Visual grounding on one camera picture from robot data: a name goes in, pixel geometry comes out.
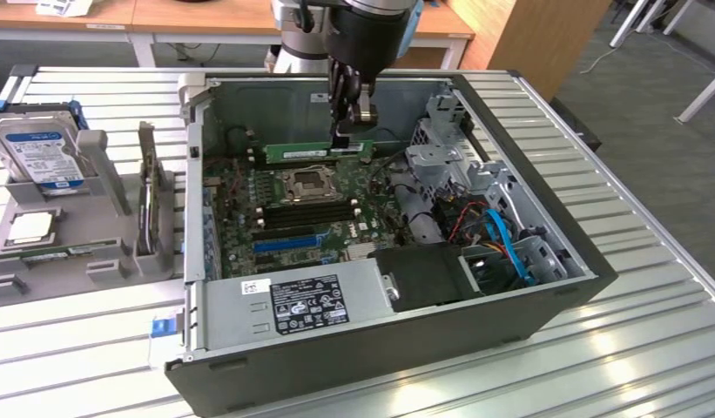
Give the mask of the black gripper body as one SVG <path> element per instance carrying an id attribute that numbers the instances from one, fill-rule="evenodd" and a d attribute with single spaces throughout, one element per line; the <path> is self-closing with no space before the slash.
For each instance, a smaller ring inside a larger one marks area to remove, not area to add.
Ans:
<path id="1" fill-rule="evenodd" d="M 378 75 L 396 59 L 407 23 L 407 4 L 331 4 L 326 51 L 362 75 Z"/>

